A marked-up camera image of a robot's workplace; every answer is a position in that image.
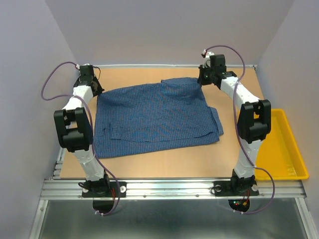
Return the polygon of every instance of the tan tabletop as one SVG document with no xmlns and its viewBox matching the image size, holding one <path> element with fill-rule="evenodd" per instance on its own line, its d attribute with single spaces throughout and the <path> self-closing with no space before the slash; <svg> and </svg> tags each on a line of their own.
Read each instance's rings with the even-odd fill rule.
<svg viewBox="0 0 319 239">
<path fill-rule="evenodd" d="M 238 76 L 241 68 L 233 70 Z M 146 83 L 158 83 L 175 77 L 198 77 L 197 68 L 116 68 L 102 69 L 100 83 L 106 90 Z M 263 95 L 254 69 L 246 70 L 242 80 L 255 96 Z M 177 148 L 151 153 L 101 159 L 118 178 L 190 178 L 229 177 L 238 158 L 239 145 L 235 135 L 232 100 L 214 85 L 203 86 L 207 104 L 218 111 L 224 134 L 220 141 L 202 146 Z M 89 103 L 95 121 L 96 97 Z M 61 178 L 85 178 L 77 159 L 65 153 Z"/>
</svg>

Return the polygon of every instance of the wall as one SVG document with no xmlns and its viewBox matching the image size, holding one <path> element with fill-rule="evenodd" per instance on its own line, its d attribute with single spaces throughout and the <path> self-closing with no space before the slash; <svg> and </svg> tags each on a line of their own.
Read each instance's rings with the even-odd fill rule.
<svg viewBox="0 0 319 239">
<path fill-rule="evenodd" d="M 295 0 L 257 67 L 264 96 L 283 108 L 306 162 L 304 182 L 319 231 L 319 1 Z"/>
<path fill-rule="evenodd" d="M 46 0 L 81 64 L 200 64 L 215 44 L 257 64 L 293 1 Z"/>
<path fill-rule="evenodd" d="M 28 238 L 44 178 L 58 153 L 53 111 L 42 84 L 58 63 L 74 60 L 43 0 L 5 0 L 0 7 L 0 238 Z M 46 94 L 72 89 L 75 70 L 63 67 Z"/>
</svg>

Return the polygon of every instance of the yellow plastic container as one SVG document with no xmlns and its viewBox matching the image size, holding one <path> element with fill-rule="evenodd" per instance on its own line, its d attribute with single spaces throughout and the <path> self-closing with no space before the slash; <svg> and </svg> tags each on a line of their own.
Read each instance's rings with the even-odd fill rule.
<svg viewBox="0 0 319 239">
<path fill-rule="evenodd" d="M 270 172 L 274 180 L 309 178 L 285 112 L 272 109 L 271 114 L 271 132 L 259 149 L 256 165 Z M 270 180 L 261 170 L 256 170 L 255 175 L 256 180 Z"/>
</svg>

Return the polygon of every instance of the purple cable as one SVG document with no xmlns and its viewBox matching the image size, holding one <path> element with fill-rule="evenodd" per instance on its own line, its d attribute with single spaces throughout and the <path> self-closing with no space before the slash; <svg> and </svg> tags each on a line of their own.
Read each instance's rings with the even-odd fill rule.
<svg viewBox="0 0 319 239">
<path fill-rule="evenodd" d="M 235 211 L 235 212 L 239 212 L 241 214 L 255 214 L 255 213 L 259 213 L 263 210 L 265 210 L 266 208 L 269 207 L 269 205 L 272 203 L 273 199 L 274 199 L 274 196 L 275 196 L 275 181 L 273 179 L 273 177 L 271 176 L 271 174 L 264 168 L 260 168 L 260 167 L 257 167 L 252 161 L 251 159 L 249 158 L 249 155 L 248 153 L 245 151 L 244 149 L 244 146 L 242 144 L 242 142 L 240 141 L 240 136 L 239 136 L 239 133 L 238 133 L 238 128 L 237 128 L 237 115 L 236 115 L 236 91 L 237 91 L 237 88 L 238 88 L 238 84 L 239 82 L 241 81 L 241 79 L 244 77 L 245 75 L 245 72 L 246 72 L 246 65 L 245 65 L 245 62 L 244 62 L 244 59 L 242 58 L 242 56 L 239 54 L 239 52 L 237 52 L 234 48 L 230 47 L 230 46 L 227 46 L 227 45 L 215 45 L 215 46 L 211 46 L 211 47 L 208 47 L 207 49 L 205 49 L 204 51 L 207 53 L 208 50 L 212 49 L 212 48 L 216 48 L 216 47 L 225 47 L 225 48 L 228 48 L 232 51 L 234 51 L 240 58 L 242 64 L 243 64 L 243 73 L 241 74 L 241 76 L 238 78 L 236 84 L 235 84 L 235 88 L 234 88 L 234 95 L 233 95 L 233 111 L 234 111 L 234 123 L 235 123 L 235 129 L 236 129 L 236 136 L 237 136 L 237 140 L 239 142 L 239 145 L 240 145 L 240 148 L 241 150 L 244 152 L 247 160 L 249 161 L 249 163 L 251 164 L 252 167 L 254 167 L 255 169 L 258 169 L 258 170 L 262 170 L 264 171 L 265 173 L 268 174 L 268 176 L 270 177 L 270 180 L 273 184 L 273 193 L 271 195 L 271 198 L 269 200 L 269 202 L 262 208 L 258 209 L 258 210 L 255 210 L 255 211 L 252 211 L 252 212 L 239 212 L 239 211 Z"/>
<path fill-rule="evenodd" d="M 46 84 L 48 83 L 48 81 L 50 80 L 50 78 L 52 77 L 52 75 L 54 74 L 54 72 L 55 72 L 60 66 L 65 65 L 65 64 L 73 64 L 74 66 L 76 66 L 76 64 L 75 64 L 74 62 L 72 62 L 72 61 L 62 62 L 61 64 L 57 65 L 57 66 L 53 69 L 53 71 L 50 73 L 50 75 L 46 78 L 46 80 L 45 80 L 45 82 L 44 82 L 44 84 L 43 84 L 43 86 L 42 86 L 42 89 L 41 89 L 41 98 L 42 98 L 43 100 L 45 100 L 45 101 L 51 101 L 51 100 L 54 100 L 54 99 L 59 98 L 59 97 L 74 97 L 74 98 L 79 99 L 79 100 L 82 102 L 82 104 L 84 105 L 84 107 L 85 107 L 85 109 L 87 110 L 87 112 L 88 112 L 88 115 L 89 115 L 89 118 L 90 118 L 90 126 L 91 126 L 91 129 L 93 130 L 93 120 L 92 120 L 91 111 L 90 111 L 88 105 L 85 103 L 85 101 L 84 101 L 81 97 L 79 97 L 79 96 L 74 96 L 74 95 L 58 95 L 58 96 L 54 96 L 54 97 L 52 97 L 52 98 L 45 98 L 45 97 L 43 96 L 44 88 L 45 88 Z M 118 206 L 118 204 L 119 204 L 119 202 L 120 202 L 120 191 L 121 191 L 121 190 L 120 190 L 120 183 L 119 183 L 119 180 L 115 177 L 115 175 L 114 175 L 110 170 L 108 170 L 108 169 L 101 163 L 100 159 L 96 156 L 96 154 L 95 154 L 95 148 L 94 148 L 94 144 L 93 144 L 93 143 L 92 143 L 92 151 L 93 151 L 93 155 L 95 155 L 95 158 L 96 158 L 96 160 L 98 161 L 98 163 L 101 165 L 101 167 L 102 167 L 106 172 L 108 172 L 108 173 L 114 178 L 114 180 L 115 180 L 115 182 L 116 182 L 116 185 L 117 185 L 117 187 L 118 187 L 118 191 L 119 191 L 118 199 L 117 199 L 116 203 L 113 205 L 112 209 L 111 209 L 108 213 L 100 213 L 99 211 L 96 211 L 96 213 L 98 213 L 98 214 L 101 215 L 101 216 L 107 216 L 107 215 L 111 214 L 111 213 L 116 209 L 116 207 Z"/>
</svg>

